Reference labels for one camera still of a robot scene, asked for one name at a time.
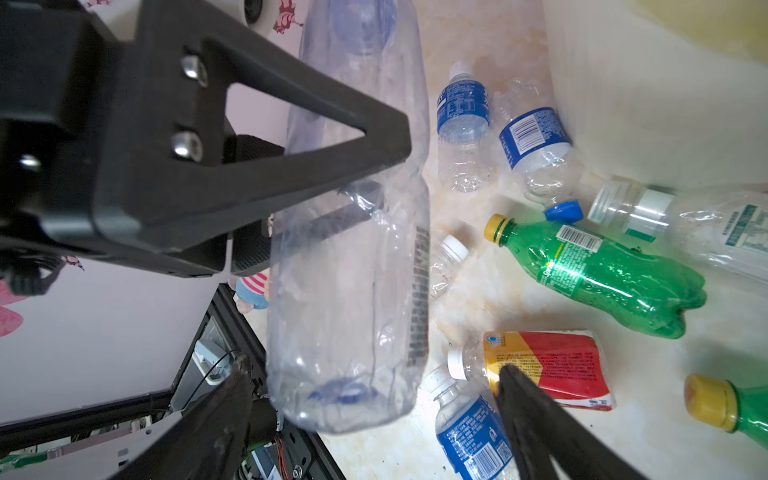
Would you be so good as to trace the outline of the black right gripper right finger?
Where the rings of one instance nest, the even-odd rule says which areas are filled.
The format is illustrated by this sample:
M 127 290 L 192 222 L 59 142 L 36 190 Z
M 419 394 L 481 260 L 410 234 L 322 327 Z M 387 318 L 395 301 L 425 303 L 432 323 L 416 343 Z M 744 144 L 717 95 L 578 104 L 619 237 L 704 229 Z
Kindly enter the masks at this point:
M 499 374 L 497 405 L 522 479 L 642 479 L 514 365 Z

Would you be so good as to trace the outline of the clear unlabelled bottle white cap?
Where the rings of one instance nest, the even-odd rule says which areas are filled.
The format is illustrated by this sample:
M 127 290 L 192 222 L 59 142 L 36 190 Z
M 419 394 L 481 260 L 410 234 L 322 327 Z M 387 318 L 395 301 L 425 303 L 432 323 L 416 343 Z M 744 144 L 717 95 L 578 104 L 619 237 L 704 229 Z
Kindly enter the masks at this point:
M 429 265 L 429 293 L 432 299 L 446 293 L 458 268 L 468 256 L 469 249 L 453 235 L 446 235 L 432 246 Z

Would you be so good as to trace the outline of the clear bottle green white label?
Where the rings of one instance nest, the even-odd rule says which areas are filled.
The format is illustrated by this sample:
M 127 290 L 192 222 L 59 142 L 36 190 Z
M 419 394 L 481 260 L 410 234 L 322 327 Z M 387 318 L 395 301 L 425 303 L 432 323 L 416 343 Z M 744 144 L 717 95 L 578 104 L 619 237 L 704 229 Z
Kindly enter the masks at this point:
M 742 186 L 667 193 L 615 177 L 587 218 L 691 261 L 767 280 L 767 194 Z

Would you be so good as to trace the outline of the small blue label bottle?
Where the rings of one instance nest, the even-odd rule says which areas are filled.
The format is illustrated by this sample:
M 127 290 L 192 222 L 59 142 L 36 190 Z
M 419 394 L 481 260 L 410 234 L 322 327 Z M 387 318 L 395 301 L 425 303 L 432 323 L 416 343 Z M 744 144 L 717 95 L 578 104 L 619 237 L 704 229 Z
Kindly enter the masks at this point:
M 489 135 L 486 87 L 475 78 L 470 62 L 456 62 L 437 100 L 438 176 L 443 186 L 470 193 L 490 182 Z

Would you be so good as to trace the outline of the large clear purple-tint bottle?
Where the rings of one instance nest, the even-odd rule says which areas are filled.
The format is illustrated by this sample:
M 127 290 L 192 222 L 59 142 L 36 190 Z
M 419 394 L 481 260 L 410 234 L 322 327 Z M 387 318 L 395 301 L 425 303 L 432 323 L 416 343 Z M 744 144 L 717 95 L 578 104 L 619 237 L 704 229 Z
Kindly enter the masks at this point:
M 342 434 L 392 422 L 414 407 L 427 363 L 429 108 L 414 5 L 316 1 L 299 57 L 403 112 L 411 151 L 361 180 L 384 187 L 372 219 L 319 243 L 301 221 L 344 205 L 335 192 L 274 219 L 268 308 L 268 392 L 302 429 Z

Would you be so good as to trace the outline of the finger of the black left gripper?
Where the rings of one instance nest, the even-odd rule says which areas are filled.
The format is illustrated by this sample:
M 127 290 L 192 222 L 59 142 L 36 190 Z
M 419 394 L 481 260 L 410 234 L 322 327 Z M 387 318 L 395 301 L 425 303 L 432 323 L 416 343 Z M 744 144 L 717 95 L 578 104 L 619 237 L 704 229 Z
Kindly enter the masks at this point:
M 296 228 L 300 239 L 319 243 L 372 219 L 384 208 L 384 187 L 373 180 L 360 180 L 335 192 L 347 202 L 315 219 L 301 221 Z

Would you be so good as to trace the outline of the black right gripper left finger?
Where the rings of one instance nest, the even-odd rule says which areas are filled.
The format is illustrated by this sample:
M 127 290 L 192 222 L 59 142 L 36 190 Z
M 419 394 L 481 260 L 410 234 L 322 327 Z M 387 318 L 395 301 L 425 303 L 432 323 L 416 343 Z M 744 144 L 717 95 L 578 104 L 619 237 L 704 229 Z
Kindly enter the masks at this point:
M 213 392 L 147 450 L 112 475 L 114 479 L 230 479 L 250 440 L 253 407 L 248 368 L 232 367 Z

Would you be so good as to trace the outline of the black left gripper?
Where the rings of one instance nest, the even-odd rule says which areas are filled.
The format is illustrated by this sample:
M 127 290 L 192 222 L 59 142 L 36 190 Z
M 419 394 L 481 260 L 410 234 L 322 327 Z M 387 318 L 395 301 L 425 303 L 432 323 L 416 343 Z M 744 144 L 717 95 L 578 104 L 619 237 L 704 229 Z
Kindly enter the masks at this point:
M 289 153 L 229 132 L 239 83 L 359 131 Z M 272 213 L 403 162 L 406 115 L 205 1 L 145 1 L 117 39 L 77 1 L 1 5 L 1 275 L 67 257 L 184 278 L 269 264 Z

